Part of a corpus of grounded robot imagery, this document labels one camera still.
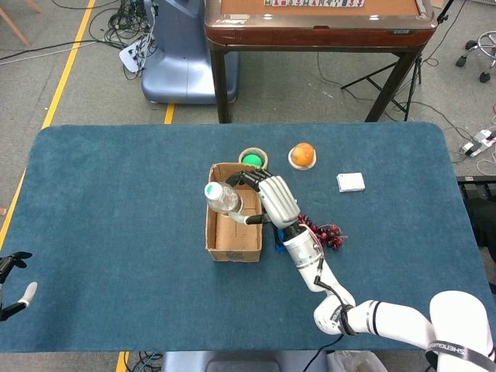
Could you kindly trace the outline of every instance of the bottle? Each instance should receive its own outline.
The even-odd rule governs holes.
[[[236,190],[226,182],[209,182],[205,186],[208,206],[223,215],[240,212],[243,202]]]

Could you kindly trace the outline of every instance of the orange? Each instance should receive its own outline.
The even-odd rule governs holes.
[[[313,162],[314,149],[310,143],[302,142],[291,151],[291,161],[299,167],[307,167]]]

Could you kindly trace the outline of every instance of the robotic arm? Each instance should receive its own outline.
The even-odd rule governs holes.
[[[18,312],[24,310],[33,300],[37,288],[36,282],[28,285],[26,291],[24,292],[24,295],[15,304],[4,308],[2,303],[3,284],[10,274],[10,271],[14,266],[20,267],[21,269],[27,267],[23,259],[30,258],[31,256],[31,253],[17,252],[8,257],[0,258],[0,322],[5,321],[14,314],[17,314]]]
[[[369,300],[356,306],[353,296],[336,280],[324,260],[322,246],[306,226],[298,224],[300,209],[280,176],[265,170],[239,172],[231,186],[248,184],[262,201],[265,213],[231,215],[241,223],[272,222],[284,233],[283,244],[310,291],[325,291],[314,312],[316,325],[330,335],[370,333],[409,343],[427,351],[439,372],[496,372],[495,352],[487,313],[471,294],[446,291],[430,304],[432,323],[407,306]]]

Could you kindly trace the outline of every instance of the green ball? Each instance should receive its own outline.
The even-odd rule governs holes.
[[[246,155],[241,162],[243,164],[254,165],[255,167],[262,167],[262,165],[264,165],[262,159],[254,153]]]

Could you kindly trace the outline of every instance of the chair wheel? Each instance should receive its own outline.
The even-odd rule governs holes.
[[[481,83],[487,83],[491,79],[491,75],[488,72],[483,72],[479,76],[479,81]]]
[[[456,62],[456,65],[458,67],[463,67],[465,66],[465,63],[467,62],[467,58],[465,56],[462,56],[460,58],[458,58],[458,61]]]
[[[475,41],[475,40],[468,40],[467,43],[465,44],[465,49],[466,50],[472,49],[476,45],[477,45],[477,41]]]

